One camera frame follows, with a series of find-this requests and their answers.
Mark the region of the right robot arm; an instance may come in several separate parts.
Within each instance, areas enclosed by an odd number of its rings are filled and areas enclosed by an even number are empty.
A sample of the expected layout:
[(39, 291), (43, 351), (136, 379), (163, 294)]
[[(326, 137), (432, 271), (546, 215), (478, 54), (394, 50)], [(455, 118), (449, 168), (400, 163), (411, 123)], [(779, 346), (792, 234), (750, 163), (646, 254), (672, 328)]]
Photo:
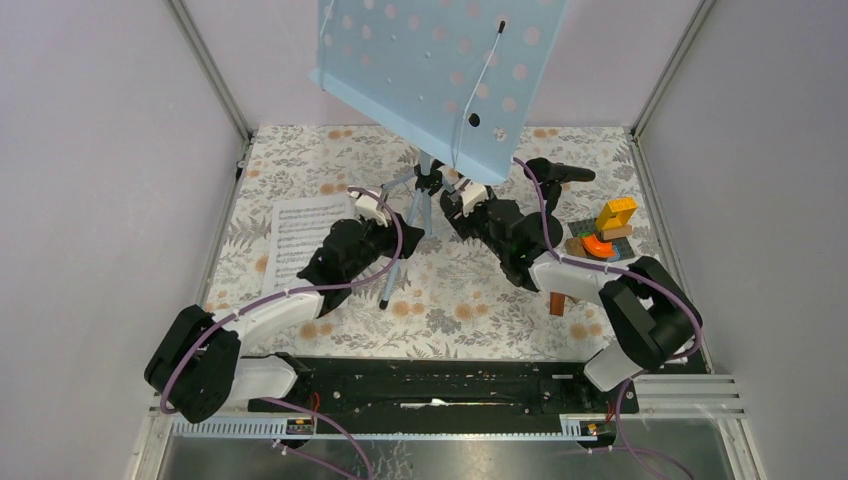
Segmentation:
[(513, 285), (566, 294), (605, 310), (615, 338), (585, 364), (585, 377), (573, 386), (583, 410), (601, 410), (613, 388), (641, 371), (659, 369), (702, 327), (698, 310), (653, 257), (624, 267), (559, 257), (548, 249), (542, 213), (524, 215), (515, 201), (498, 199), (489, 189), (471, 207), (459, 194), (444, 192), (440, 207), (461, 239), (479, 240), (493, 252)]

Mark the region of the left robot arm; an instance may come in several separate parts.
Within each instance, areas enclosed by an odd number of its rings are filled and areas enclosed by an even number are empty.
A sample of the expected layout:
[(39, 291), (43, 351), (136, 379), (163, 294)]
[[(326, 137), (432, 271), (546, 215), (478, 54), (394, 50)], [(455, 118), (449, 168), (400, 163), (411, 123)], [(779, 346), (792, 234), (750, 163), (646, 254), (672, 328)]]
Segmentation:
[(309, 401), (310, 385), (279, 355), (251, 357), (249, 351), (279, 331), (318, 319), (339, 307), (362, 273), (379, 258), (412, 255), (423, 229), (404, 219), (382, 226), (374, 220), (335, 222), (293, 286), (260, 298), (224, 317), (198, 305), (182, 309), (144, 370), (160, 395), (163, 412), (200, 423), (222, 406), (273, 398), (296, 411)]

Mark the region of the sheet music page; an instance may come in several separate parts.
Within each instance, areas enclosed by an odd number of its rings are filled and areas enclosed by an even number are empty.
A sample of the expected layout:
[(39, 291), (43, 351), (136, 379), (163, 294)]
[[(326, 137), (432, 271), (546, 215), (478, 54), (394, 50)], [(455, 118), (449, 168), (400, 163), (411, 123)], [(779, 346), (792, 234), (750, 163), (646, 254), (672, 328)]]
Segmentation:
[(352, 218), (347, 194), (279, 200), (271, 211), (269, 255), (261, 294), (270, 295), (293, 286), (322, 246), (332, 224)]

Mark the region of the light blue music stand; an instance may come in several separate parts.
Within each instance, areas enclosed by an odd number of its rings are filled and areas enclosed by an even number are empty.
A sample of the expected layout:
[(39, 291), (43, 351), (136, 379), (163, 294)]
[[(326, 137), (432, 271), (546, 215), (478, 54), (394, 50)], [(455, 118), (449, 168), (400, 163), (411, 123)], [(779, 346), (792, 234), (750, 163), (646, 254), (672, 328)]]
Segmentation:
[[(563, 1), (323, 1), (312, 80), (419, 152), (409, 225), (432, 232), (441, 193), (493, 192), (513, 163)], [(545, 211), (548, 241), (562, 227)]]

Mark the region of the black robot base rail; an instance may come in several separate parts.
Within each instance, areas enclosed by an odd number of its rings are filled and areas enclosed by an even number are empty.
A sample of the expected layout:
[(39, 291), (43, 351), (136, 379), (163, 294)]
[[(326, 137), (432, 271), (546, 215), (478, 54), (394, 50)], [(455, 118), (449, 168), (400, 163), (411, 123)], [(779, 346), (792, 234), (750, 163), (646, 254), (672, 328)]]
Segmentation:
[(560, 434), (564, 415), (640, 409), (633, 386), (603, 392), (578, 362), (283, 358), (298, 374), (284, 401), (352, 434)]

